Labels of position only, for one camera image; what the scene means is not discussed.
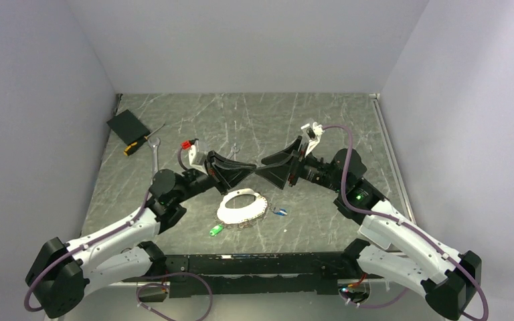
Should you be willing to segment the blue key tag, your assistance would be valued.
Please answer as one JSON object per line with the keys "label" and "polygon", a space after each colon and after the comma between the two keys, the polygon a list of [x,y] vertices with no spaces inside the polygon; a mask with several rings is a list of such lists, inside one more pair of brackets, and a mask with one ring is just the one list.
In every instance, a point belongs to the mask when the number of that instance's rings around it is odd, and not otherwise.
{"label": "blue key tag", "polygon": [[287,216],[287,212],[284,210],[284,209],[278,209],[276,207],[274,207],[272,209],[272,212],[275,214],[275,215],[279,215],[279,216]]}

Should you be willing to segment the green key tag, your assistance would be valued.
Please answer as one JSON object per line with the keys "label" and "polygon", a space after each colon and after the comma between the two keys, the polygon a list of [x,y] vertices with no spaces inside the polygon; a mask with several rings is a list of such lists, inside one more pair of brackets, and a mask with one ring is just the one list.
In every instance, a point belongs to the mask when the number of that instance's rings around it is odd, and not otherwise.
{"label": "green key tag", "polygon": [[223,225],[216,225],[214,227],[212,227],[209,231],[209,235],[211,237],[215,237],[216,235],[218,235],[219,233],[221,233],[224,229],[224,226]]}

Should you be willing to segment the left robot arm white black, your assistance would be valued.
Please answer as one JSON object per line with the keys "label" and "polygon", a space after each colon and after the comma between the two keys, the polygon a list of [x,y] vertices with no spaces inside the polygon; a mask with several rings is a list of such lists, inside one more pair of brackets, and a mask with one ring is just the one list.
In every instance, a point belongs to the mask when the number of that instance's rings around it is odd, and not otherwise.
{"label": "left robot arm white black", "polygon": [[44,311],[50,318],[67,314],[82,299],[114,282],[143,277],[160,279],[166,257],[150,239],[174,227],[186,214],[183,202],[210,189],[226,194],[257,168],[214,151],[195,152],[182,173],[161,169],[152,157],[151,184],[132,213],[89,235],[67,242],[45,242],[25,283],[28,312]]}

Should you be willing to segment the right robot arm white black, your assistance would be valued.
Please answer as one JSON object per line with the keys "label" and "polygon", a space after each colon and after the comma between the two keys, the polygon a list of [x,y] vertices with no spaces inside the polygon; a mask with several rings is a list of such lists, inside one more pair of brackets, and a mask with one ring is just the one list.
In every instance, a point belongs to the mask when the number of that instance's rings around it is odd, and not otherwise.
{"label": "right robot arm white black", "polygon": [[461,253],[413,225],[370,182],[355,150],[342,148],[326,163],[305,151],[298,137],[286,149],[262,159],[256,174],[279,189],[306,180],[337,192],[334,204],[359,225],[365,240],[352,241],[342,254],[351,278],[363,272],[391,280],[421,295],[448,320],[459,320],[478,292],[482,259]]}

